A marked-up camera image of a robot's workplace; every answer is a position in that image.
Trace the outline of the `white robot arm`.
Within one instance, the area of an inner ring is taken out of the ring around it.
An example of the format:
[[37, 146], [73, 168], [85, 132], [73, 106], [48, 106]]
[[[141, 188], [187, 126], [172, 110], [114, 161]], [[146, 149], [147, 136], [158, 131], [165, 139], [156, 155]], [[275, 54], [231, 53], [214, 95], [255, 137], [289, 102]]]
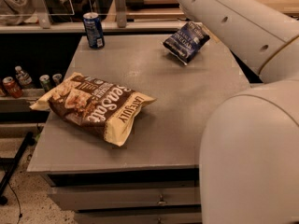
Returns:
[[299, 21], [255, 0], [177, 0], [262, 80], [223, 102], [200, 145], [203, 224], [299, 223]]

